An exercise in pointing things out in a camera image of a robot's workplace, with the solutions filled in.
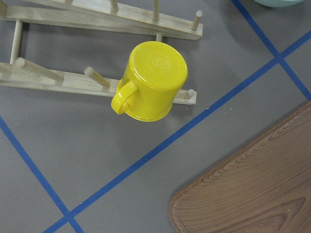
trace yellow mug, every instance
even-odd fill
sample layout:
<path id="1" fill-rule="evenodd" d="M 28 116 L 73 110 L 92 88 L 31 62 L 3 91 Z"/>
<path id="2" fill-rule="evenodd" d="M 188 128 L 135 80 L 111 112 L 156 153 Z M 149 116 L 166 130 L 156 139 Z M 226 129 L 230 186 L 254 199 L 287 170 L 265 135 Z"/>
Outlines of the yellow mug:
<path id="1" fill-rule="evenodd" d="M 112 99 L 117 114 L 140 121 L 162 119 L 187 79 L 187 64 L 173 47 L 157 41 L 137 45 Z"/>

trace wooden peg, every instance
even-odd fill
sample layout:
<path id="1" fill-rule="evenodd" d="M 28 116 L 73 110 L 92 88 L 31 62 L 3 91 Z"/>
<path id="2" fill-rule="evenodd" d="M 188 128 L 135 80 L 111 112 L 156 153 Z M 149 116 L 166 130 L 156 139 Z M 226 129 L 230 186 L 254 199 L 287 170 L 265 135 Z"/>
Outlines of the wooden peg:
<path id="1" fill-rule="evenodd" d="M 192 96 L 194 96 L 194 94 L 195 94 L 195 91 L 194 90 L 192 90 L 192 89 L 190 89 L 187 93 L 186 93 L 186 99 L 187 100 L 189 100 L 189 99 L 191 99 L 191 97 Z"/>
<path id="2" fill-rule="evenodd" d="M 60 83 L 64 81 L 64 77 L 62 75 L 57 74 L 51 70 L 45 69 L 44 67 L 41 67 L 21 57 L 17 58 L 17 60 L 15 61 L 15 65 L 19 68 L 25 69 L 38 75 L 42 75 L 49 79 L 53 79 Z"/>
<path id="3" fill-rule="evenodd" d="M 157 33 L 157 34 L 156 34 L 156 39 L 155 39 L 155 41 L 162 42 L 162 34 L 161 34 L 161 33 Z"/>
<path id="4" fill-rule="evenodd" d="M 161 23 L 158 23 L 153 20 L 153 13 L 156 13 L 156 11 L 153 12 L 119 2 L 118 7 L 120 10 L 118 13 L 115 13 L 111 10 L 111 4 L 108 0 L 73 0 L 70 4 L 66 4 L 65 0 L 25 1 L 46 5 L 53 9 L 9 6 L 9 14 L 5 15 L 5 20 L 16 21 L 16 19 L 19 18 L 25 23 L 38 23 L 153 36 L 155 35 L 155 32 L 160 32 L 164 37 L 191 40 L 201 38 L 203 32 L 202 24 L 199 24 L 198 29 L 193 31 L 191 30 L 192 21 L 160 13 L 156 14 L 161 17 Z"/>
<path id="5" fill-rule="evenodd" d="M 119 11 L 118 1 L 117 0 L 110 0 L 110 5 L 111 5 L 111 10 L 113 12 L 118 12 Z"/>
<path id="6" fill-rule="evenodd" d="M 154 21 L 160 20 L 160 0 L 154 0 Z"/>
<path id="7" fill-rule="evenodd" d="M 195 17 L 194 17 L 192 28 L 191 28 L 193 31 L 198 30 L 198 26 L 200 24 L 200 20 L 201 20 L 202 15 L 203 15 L 202 11 L 197 11 L 195 13 Z"/>
<path id="8" fill-rule="evenodd" d="M 92 67 L 86 67 L 84 69 L 84 73 L 85 75 L 95 80 L 98 84 L 102 85 L 104 88 L 110 87 L 110 82 L 108 82 L 104 77 L 97 73 Z"/>
<path id="9" fill-rule="evenodd" d="M 20 19 L 18 19 L 16 20 L 15 25 L 10 64 L 14 64 L 16 59 L 18 58 L 22 30 L 23 30 L 23 22 Z"/>
<path id="10" fill-rule="evenodd" d="M 114 97 L 117 91 L 117 86 L 120 82 L 120 80 L 117 79 L 107 78 L 105 80 L 110 83 L 110 88 L 106 89 L 97 82 L 92 82 L 92 80 L 84 74 L 68 73 L 57 70 L 51 71 L 64 76 L 64 81 L 62 83 L 56 83 L 43 76 L 36 76 L 34 73 L 26 71 L 26 69 L 21 69 L 8 63 L 0 62 L 0 86 Z M 179 90 L 173 103 L 189 105 L 196 104 L 196 92 L 194 92 L 194 95 L 190 99 L 186 99 L 188 92 L 188 90 Z"/>

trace mug handle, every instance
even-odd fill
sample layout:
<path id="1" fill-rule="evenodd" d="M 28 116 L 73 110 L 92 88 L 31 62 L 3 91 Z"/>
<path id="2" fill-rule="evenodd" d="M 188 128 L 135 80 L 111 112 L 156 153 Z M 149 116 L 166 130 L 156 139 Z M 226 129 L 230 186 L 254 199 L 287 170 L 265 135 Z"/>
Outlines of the mug handle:
<path id="1" fill-rule="evenodd" d="M 125 113 L 130 105 L 127 103 L 127 99 L 130 98 L 135 92 L 138 91 L 138 87 L 133 81 L 129 81 L 124 85 L 113 97 L 111 101 L 111 107 L 117 114 Z"/>

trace blue painter's tape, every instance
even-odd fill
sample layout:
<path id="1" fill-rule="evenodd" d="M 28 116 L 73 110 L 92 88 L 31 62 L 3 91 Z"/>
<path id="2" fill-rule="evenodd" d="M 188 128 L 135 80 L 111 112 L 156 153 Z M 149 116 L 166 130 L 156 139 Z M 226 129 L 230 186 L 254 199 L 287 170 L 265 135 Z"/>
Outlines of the blue painter's tape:
<path id="1" fill-rule="evenodd" d="M 262 40 L 262 42 L 265 44 L 265 46 L 268 48 L 268 50 L 272 53 L 272 55 L 279 59 L 280 65 L 283 67 L 285 72 L 290 76 L 292 81 L 295 83 L 295 85 L 298 87 L 298 89 L 302 92 L 302 94 L 310 100 L 310 91 L 305 87 L 305 85 L 301 82 L 301 80 L 298 78 L 298 76 L 294 73 L 294 71 L 291 69 L 291 67 L 287 64 L 285 61 L 285 56 L 288 56 L 290 53 L 294 52 L 297 48 L 299 48 L 302 44 L 304 44 L 306 41 L 308 41 L 311 37 L 311 32 L 309 31 L 306 33 L 303 37 L 298 39 L 295 43 L 293 43 L 291 46 L 289 46 L 286 50 L 284 50 L 283 53 L 279 53 L 272 42 L 268 39 L 268 37 L 264 34 L 262 29 L 258 26 L 258 24 L 254 21 L 254 19 L 251 17 L 251 15 L 248 13 L 248 11 L 244 8 L 244 6 L 240 3 L 239 0 L 231 0 L 233 4 L 236 6 L 236 8 L 240 11 L 240 13 L 243 15 L 245 20 L 248 22 L 248 24 L 251 26 L 251 28 L 255 31 L 257 36 Z"/>
<path id="2" fill-rule="evenodd" d="M 272 44 L 272 42 L 268 39 L 268 37 L 261 30 L 261 28 L 258 26 L 258 24 L 254 21 L 254 19 L 248 13 L 248 11 L 245 9 L 245 7 L 240 3 L 240 1 L 239 0 L 231 0 L 231 1 L 236 6 L 236 8 L 239 10 L 239 12 L 243 15 L 243 17 L 248 22 L 248 24 L 251 26 L 251 28 L 254 30 L 254 32 L 257 34 L 257 36 L 261 39 L 261 41 L 268 48 L 270 53 L 272 53 L 272 55 L 274 57 L 278 57 L 279 53 L 276 50 L 276 48 L 274 47 L 274 45 Z"/>
<path id="3" fill-rule="evenodd" d="M 250 84 L 252 84 L 257 79 L 259 79 L 263 74 L 265 74 L 267 71 L 269 71 L 278 62 L 279 62 L 279 60 L 277 58 L 274 58 L 270 62 L 265 64 L 263 67 L 261 67 L 259 70 L 257 70 L 254 74 L 252 74 L 250 77 L 245 79 L 242 83 L 237 85 L 235 88 L 233 88 L 231 91 L 229 91 L 222 98 L 220 98 L 218 101 L 216 101 L 214 104 L 212 104 L 211 107 L 209 107 L 208 109 L 205 109 L 202 113 L 200 113 L 198 116 L 196 116 L 190 122 L 188 122 L 185 126 L 180 128 L 178 131 L 176 131 L 174 134 L 172 134 L 170 137 L 168 137 L 166 140 L 164 140 L 161 144 L 159 144 L 157 147 L 155 147 L 152 151 L 150 151 L 149 153 L 144 155 L 142 158 L 137 160 L 128 169 L 126 169 L 124 172 L 119 174 L 117 177 L 115 177 L 113 180 L 111 180 L 109 183 L 107 183 L 104 187 L 99 189 L 96 193 L 94 193 L 88 199 L 83 201 L 80 205 L 78 205 L 76 208 L 74 208 L 70 212 L 70 214 L 72 216 L 77 216 L 78 214 L 80 214 L 83 210 L 88 208 L 90 205 L 92 205 L 94 202 L 96 202 L 99 198 L 104 196 L 111 189 L 116 187 L 123 180 L 125 180 L 127 177 L 129 177 L 131 174 L 133 174 L 135 171 L 137 171 L 139 168 L 141 168 L 144 164 L 149 162 L 156 155 L 158 155 L 160 152 L 162 152 L 165 148 L 167 148 L 169 145 L 171 145 L 173 142 L 175 142 L 177 139 L 179 139 L 182 135 L 187 133 L 189 130 L 191 130 L 193 127 L 195 127 L 201 121 L 203 121 L 205 118 L 207 118 L 213 112 L 215 112 L 217 109 L 219 109 L 221 106 L 223 106 L 229 100 L 231 100 L 233 97 L 235 97 L 241 91 L 243 91 L 245 88 L 247 88 Z M 64 222 L 64 218 L 60 219 L 55 224 L 53 224 L 51 227 L 49 227 L 47 229 L 46 233 L 52 233 L 52 232 L 54 232 L 52 230 L 55 230 L 55 231 L 58 230 L 65 223 L 66 222 Z"/>
<path id="4" fill-rule="evenodd" d="M 295 74 L 295 72 L 292 70 L 292 68 L 284 60 L 282 60 L 280 62 L 280 65 L 283 67 L 283 69 L 288 74 L 288 76 L 291 78 L 291 80 L 295 83 L 295 85 L 299 88 L 299 90 L 302 92 L 302 94 L 306 97 L 306 99 L 311 100 L 310 91 L 301 82 L 301 80 L 298 78 L 298 76 Z"/>
<path id="5" fill-rule="evenodd" d="M 41 171 L 38 169 L 38 167 L 35 165 L 35 163 L 32 161 L 30 156 L 27 154 L 23 146 L 19 143 L 17 138 L 14 136 L 10 128 L 7 126 L 7 124 L 4 122 L 3 118 L 0 116 L 0 128 L 6 135 L 6 137 L 9 139 L 13 147 L 16 149 L 16 151 L 19 153 L 21 158 L 24 160 L 24 162 L 27 164 L 30 171 L 34 174 L 34 176 L 37 178 L 37 180 L 40 182 L 40 184 L 43 186 L 45 191 L 49 194 L 50 198 L 54 201 L 54 203 L 57 205 L 58 209 L 62 212 L 64 216 L 70 216 L 70 212 L 67 209 L 67 207 L 64 205 L 62 200 L 59 198 L 58 194 L 54 191 L 52 186 L 49 184 L 47 179 L 43 176 Z M 71 224 L 71 226 L 75 229 L 76 232 L 82 233 L 82 228 L 78 225 L 76 220 L 72 217 L 67 217 L 67 221 Z"/>
<path id="6" fill-rule="evenodd" d="M 294 42 L 292 45 L 290 45 L 286 50 L 284 50 L 281 55 L 282 57 L 289 56 L 292 52 L 294 52 L 297 48 L 302 46 L 304 43 L 306 43 L 308 40 L 311 39 L 311 30 L 308 31 L 306 34 L 304 34 L 301 38 L 299 38 L 296 42 Z"/>

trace teal bowl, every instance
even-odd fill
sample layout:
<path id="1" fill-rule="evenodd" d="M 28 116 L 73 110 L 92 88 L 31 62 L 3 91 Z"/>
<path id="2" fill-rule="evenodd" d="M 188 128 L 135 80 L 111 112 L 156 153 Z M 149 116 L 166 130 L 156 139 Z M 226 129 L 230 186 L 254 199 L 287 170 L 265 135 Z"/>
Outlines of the teal bowl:
<path id="1" fill-rule="evenodd" d="M 291 5 L 300 3 L 303 0 L 254 0 L 254 1 L 265 6 L 284 7 L 284 6 L 291 6 Z"/>

